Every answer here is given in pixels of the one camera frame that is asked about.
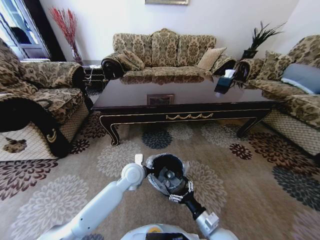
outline floral upholstered sofa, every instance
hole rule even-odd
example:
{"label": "floral upholstered sofa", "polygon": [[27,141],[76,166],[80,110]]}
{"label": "floral upholstered sofa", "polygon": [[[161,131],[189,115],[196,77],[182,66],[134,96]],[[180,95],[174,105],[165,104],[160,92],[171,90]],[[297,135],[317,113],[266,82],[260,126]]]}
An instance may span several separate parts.
{"label": "floral upholstered sofa", "polygon": [[[131,81],[157,80],[159,77],[195,77],[199,75],[222,75],[225,69],[233,69],[236,59],[222,54],[210,71],[197,67],[209,48],[216,45],[212,35],[179,35],[166,28],[150,35],[116,33],[113,36],[114,53],[102,60],[102,68],[108,79],[122,77]],[[143,70],[124,71],[116,56],[128,50],[145,64]]]}
{"label": "floral upholstered sofa", "polygon": [[[320,68],[320,35],[303,38],[287,55],[297,64]],[[266,96],[284,100],[284,104],[263,121],[319,158],[320,95],[306,94],[300,88],[281,81],[257,79],[263,65],[263,59],[243,59],[237,65],[250,85],[264,90]]]}
{"label": "floral upholstered sofa", "polygon": [[20,62],[0,39],[0,161],[66,156],[90,106],[75,62]]}

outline armchair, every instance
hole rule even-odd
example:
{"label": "armchair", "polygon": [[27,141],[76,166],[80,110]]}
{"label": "armchair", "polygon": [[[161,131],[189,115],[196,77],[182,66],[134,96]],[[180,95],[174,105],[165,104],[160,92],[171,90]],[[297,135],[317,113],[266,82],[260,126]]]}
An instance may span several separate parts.
{"label": "armchair", "polygon": [[20,62],[0,39],[0,161],[65,157],[92,106],[75,62]]}
{"label": "armchair", "polygon": [[[320,35],[300,40],[287,54],[296,64],[320,68]],[[273,98],[284,100],[263,122],[320,159],[320,95],[306,94],[300,88],[279,80],[259,79],[264,59],[243,59],[236,77],[260,88]]]}

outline armrest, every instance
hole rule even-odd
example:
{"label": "armrest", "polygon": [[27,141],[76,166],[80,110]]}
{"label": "armrest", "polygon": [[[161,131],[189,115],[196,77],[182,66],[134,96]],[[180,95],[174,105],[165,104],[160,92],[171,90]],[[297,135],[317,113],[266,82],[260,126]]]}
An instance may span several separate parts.
{"label": "armrest", "polygon": [[28,97],[15,94],[0,94],[1,118],[0,132],[23,129],[33,122],[42,132],[53,155],[63,158],[70,150],[70,143],[61,133],[59,125],[52,114],[39,103]]}
{"label": "armrest", "polygon": [[242,81],[255,79],[259,75],[264,62],[265,60],[260,58],[242,59],[236,66],[236,78]]}
{"label": "armrest", "polygon": [[76,62],[21,62],[21,74],[25,81],[38,88],[85,89],[85,71]]}
{"label": "armrest", "polygon": [[232,56],[222,54],[211,68],[213,75],[224,75],[226,69],[233,69],[237,60]]}
{"label": "armrest", "polygon": [[118,54],[119,53],[116,52],[111,53],[110,55],[106,56],[101,62],[104,76],[108,80],[120,78],[125,74],[124,68],[116,59],[116,56]]}

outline dark wooden coffee table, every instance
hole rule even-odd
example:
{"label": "dark wooden coffee table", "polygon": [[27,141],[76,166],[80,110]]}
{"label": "dark wooden coffee table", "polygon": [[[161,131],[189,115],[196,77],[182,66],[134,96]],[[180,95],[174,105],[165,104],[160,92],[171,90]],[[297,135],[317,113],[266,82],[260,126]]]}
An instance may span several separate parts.
{"label": "dark wooden coffee table", "polygon": [[[101,112],[100,122],[116,146],[119,124],[248,119],[237,132],[242,138],[281,102],[243,82],[230,87],[217,83],[216,77],[110,80],[92,109]],[[163,95],[162,103],[168,95],[174,99],[172,104],[148,105],[147,95]]]}

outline floral rug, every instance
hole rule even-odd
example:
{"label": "floral rug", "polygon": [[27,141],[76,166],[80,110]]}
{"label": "floral rug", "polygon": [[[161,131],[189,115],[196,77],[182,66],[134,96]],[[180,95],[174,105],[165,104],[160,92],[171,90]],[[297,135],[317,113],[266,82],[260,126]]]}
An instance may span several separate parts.
{"label": "floral rug", "polygon": [[[172,153],[189,162],[196,199],[240,240],[319,240],[320,168],[297,147],[257,125],[246,138],[239,120],[119,125],[121,144],[93,113],[56,160],[0,162],[0,233],[32,240],[72,219],[122,168]],[[169,201],[145,180],[84,240],[117,240],[137,227],[162,223],[200,234],[186,206]]]}

